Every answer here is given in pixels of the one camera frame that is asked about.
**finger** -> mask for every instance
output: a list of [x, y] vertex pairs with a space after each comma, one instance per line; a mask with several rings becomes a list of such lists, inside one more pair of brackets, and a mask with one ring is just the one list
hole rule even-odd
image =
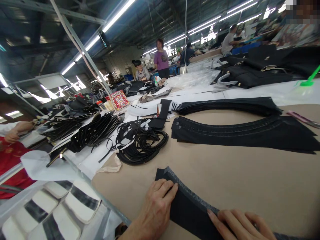
[[171, 180], [163, 183], [161, 188], [158, 191], [160, 193], [160, 196], [164, 197], [167, 194], [167, 192], [169, 191], [169, 189], [172, 187], [173, 187], [173, 182]]
[[241, 223], [241, 225], [253, 236], [261, 237], [258, 230], [252, 225], [252, 223], [247, 219], [244, 213], [238, 209], [231, 210], [231, 213], [236, 217], [236, 219]]
[[244, 229], [241, 223], [229, 210], [219, 211], [218, 219], [221, 222], [226, 222], [239, 240], [250, 239], [248, 231]]
[[176, 194], [177, 194], [177, 191], [178, 191], [178, 184], [175, 183], [173, 185], [173, 187], [171, 188], [171, 190], [167, 193], [167, 195], [163, 198], [164, 201], [168, 204], [171, 204], [172, 201], [174, 200]]
[[245, 216], [248, 218], [249, 221], [255, 223], [260, 231], [260, 233], [269, 240], [276, 240], [273, 232], [267, 225], [266, 221], [260, 217], [259, 215], [251, 212], [246, 212]]
[[153, 191], [154, 192], [158, 191], [161, 188], [162, 184], [165, 183], [166, 181], [167, 181], [166, 179], [160, 179], [156, 181], [153, 186]]
[[224, 225], [217, 216], [210, 210], [207, 209], [209, 218], [213, 222], [214, 226], [217, 228], [218, 232], [221, 234], [224, 240], [237, 240], [237, 238], [230, 232], [230, 230]]

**black hair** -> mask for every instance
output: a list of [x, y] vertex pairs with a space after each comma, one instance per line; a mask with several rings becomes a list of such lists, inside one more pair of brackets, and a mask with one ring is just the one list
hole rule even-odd
[[232, 31], [233, 29], [237, 28], [237, 25], [236, 24], [233, 24], [230, 28], [230, 31]]
[[161, 45], [162, 45], [162, 48], [163, 48], [163, 40], [162, 40], [161, 38], [159, 38], [159, 39], [157, 40], [157, 42], [160, 42]]
[[135, 65], [136, 67], [140, 66], [141, 64], [142, 64], [142, 63], [141, 63], [141, 61], [139, 61], [139, 60], [137, 60], [137, 61], [134, 62], [134, 65]]

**bottle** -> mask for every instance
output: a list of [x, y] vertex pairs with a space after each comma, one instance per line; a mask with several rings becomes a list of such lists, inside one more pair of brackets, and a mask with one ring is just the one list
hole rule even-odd
[[102, 101], [98, 101], [97, 105], [101, 108], [102, 111], [107, 110]]

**white paper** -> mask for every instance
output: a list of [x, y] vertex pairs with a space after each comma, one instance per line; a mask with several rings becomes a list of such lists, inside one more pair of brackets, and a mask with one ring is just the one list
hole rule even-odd
[[50, 156], [44, 151], [27, 152], [20, 159], [29, 177], [33, 180], [73, 181], [78, 178], [70, 164], [60, 158], [55, 160], [54, 163], [47, 168], [46, 166], [50, 162]]

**plastic bag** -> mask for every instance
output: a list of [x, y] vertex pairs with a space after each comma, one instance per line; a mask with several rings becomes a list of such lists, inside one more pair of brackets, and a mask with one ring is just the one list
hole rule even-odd
[[195, 86], [209, 86], [219, 75], [219, 70], [205, 69], [201, 71], [178, 75], [166, 80], [169, 88], [190, 88]]

